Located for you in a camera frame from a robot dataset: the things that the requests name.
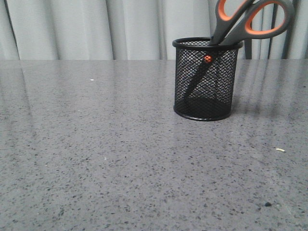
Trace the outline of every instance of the pen holder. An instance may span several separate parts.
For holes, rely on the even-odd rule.
[[[210,38],[180,38],[176,48],[174,111],[200,121],[227,118],[231,113],[238,49],[208,46]]]

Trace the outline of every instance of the countertop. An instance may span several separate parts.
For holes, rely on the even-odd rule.
[[[239,61],[215,122],[174,113],[174,76],[1,61],[0,230],[308,230],[308,60]]]

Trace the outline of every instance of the small debris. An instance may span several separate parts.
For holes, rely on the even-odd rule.
[[[271,207],[271,206],[272,206],[272,204],[270,202],[265,203],[265,207]]]
[[[276,148],[276,151],[280,151],[280,152],[285,153],[285,150],[284,150],[284,149],[281,149],[281,148]]]

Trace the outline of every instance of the curtain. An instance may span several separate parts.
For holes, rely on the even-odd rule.
[[[243,0],[228,0],[232,15]],[[210,37],[217,0],[0,0],[2,60],[175,59],[172,41]],[[291,27],[272,39],[246,40],[239,59],[308,57],[308,1],[293,0]],[[283,11],[267,6],[253,29],[269,29]]]

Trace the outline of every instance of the metal mesh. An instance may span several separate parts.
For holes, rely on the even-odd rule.
[[[204,51],[177,48],[174,110],[196,120],[219,120],[230,115],[238,49],[207,51],[208,41],[182,44]]]

